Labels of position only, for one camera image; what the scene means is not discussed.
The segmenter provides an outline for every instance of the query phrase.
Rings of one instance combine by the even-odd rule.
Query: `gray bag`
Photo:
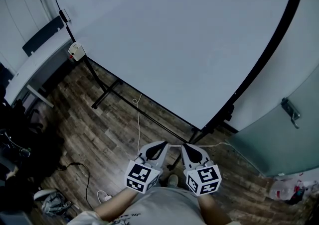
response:
[[[42,211],[48,216],[63,215],[72,205],[70,201],[65,200],[65,197],[60,192],[53,192],[44,200]]]

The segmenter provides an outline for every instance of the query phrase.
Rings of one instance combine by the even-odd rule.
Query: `white marker cube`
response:
[[[217,165],[187,171],[186,183],[197,196],[209,194],[218,190],[221,175]]]
[[[161,174],[162,171],[130,160],[125,173],[125,185],[144,194],[158,182]]]

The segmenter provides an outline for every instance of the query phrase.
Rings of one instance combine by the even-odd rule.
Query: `white desk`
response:
[[[31,80],[32,76],[70,40],[71,38],[66,28],[63,28],[59,32],[55,33],[50,39],[48,39],[28,58],[28,60],[21,66],[6,88],[5,99],[10,105],[14,103],[19,93],[25,86],[27,86],[27,88],[37,97],[42,100],[44,99],[43,101],[48,104],[48,101],[43,96],[41,96],[35,89],[27,84]]]

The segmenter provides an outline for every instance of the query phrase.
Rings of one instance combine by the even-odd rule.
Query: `door handle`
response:
[[[300,113],[295,108],[295,106],[288,100],[288,98],[283,98],[282,99],[281,107],[290,116],[290,121],[295,126],[295,128],[299,128],[299,126],[296,123],[296,120],[298,120],[300,118]]]

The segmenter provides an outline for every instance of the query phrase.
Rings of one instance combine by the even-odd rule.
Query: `black cable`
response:
[[[85,189],[85,199],[86,199],[86,202],[88,203],[89,207],[91,208],[91,210],[93,210],[92,206],[90,205],[89,201],[88,201],[88,187],[89,187],[89,183],[90,183],[90,170],[85,166],[83,165],[82,163],[80,162],[71,162],[69,165],[67,165],[66,167],[63,166],[62,169],[58,169],[60,171],[65,171],[69,168],[69,166],[83,166],[86,171],[88,172],[88,183],[86,185],[86,189]]]

